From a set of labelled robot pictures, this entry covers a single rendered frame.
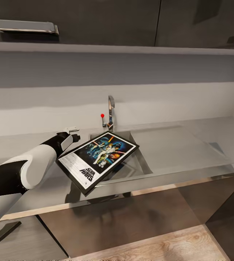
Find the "poster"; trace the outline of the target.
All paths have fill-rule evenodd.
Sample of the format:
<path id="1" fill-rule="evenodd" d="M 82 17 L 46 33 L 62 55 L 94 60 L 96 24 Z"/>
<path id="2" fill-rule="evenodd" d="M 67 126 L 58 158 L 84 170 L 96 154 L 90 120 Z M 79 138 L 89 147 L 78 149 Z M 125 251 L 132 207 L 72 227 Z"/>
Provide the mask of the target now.
<path id="1" fill-rule="evenodd" d="M 86 195 L 140 146 L 106 131 L 55 162 Z"/>

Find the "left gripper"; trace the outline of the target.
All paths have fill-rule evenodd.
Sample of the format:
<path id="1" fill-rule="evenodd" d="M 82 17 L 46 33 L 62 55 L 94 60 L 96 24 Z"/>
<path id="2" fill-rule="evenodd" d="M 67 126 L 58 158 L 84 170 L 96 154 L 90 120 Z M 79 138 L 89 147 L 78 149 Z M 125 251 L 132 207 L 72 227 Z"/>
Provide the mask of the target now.
<path id="1" fill-rule="evenodd" d="M 73 142 L 78 142 L 81 139 L 80 136 L 78 136 L 77 134 L 73 134 L 72 137 L 73 137 Z"/>

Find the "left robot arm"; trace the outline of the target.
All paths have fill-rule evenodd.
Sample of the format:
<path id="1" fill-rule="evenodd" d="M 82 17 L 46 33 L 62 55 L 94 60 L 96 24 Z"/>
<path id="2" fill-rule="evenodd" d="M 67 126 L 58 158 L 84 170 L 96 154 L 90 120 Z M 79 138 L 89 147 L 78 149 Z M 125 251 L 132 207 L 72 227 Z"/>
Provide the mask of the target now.
<path id="1" fill-rule="evenodd" d="M 56 159 L 81 139 L 77 134 L 70 135 L 79 130 L 77 126 L 66 127 L 64 132 L 0 165 L 0 219 L 26 191 L 39 186 Z"/>

